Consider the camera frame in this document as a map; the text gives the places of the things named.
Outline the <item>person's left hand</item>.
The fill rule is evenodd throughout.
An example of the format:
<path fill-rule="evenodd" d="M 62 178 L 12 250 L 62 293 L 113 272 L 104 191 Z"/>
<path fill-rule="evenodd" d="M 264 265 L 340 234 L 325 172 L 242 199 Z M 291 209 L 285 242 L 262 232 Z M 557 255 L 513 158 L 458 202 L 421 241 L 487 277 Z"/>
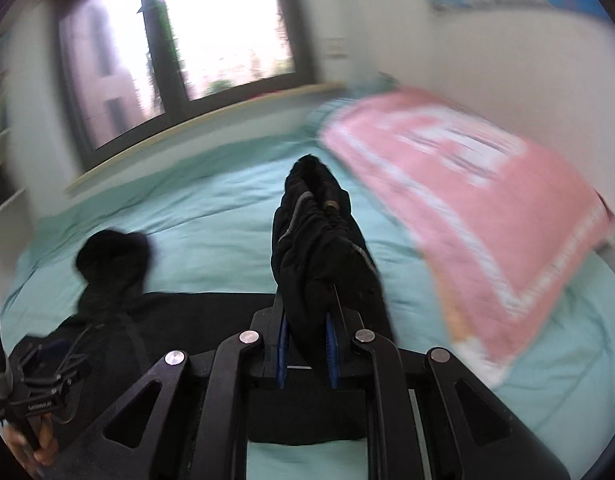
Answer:
<path fill-rule="evenodd" d="M 26 437 L 11 424 L 3 428 L 3 439 L 18 463 L 32 478 L 41 478 L 42 469 L 53 465 L 58 454 L 58 442 L 54 437 L 53 421 L 50 414 L 38 420 L 38 444 L 33 451 Z"/>

